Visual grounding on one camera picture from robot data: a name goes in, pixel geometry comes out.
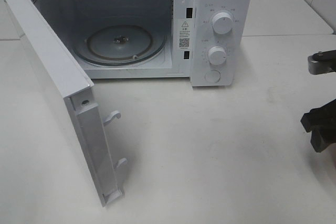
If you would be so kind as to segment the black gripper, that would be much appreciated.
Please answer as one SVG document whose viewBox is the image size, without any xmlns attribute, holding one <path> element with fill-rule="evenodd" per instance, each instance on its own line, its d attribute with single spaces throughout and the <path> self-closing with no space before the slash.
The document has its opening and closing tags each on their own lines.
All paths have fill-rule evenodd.
<svg viewBox="0 0 336 224">
<path fill-rule="evenodd" d="M 321 153 L 335 143 L 335 103 L 311 109 L 301 118 L 307 133 L 311 132 L 310 143 L 317 153 Z"/>
</svg>

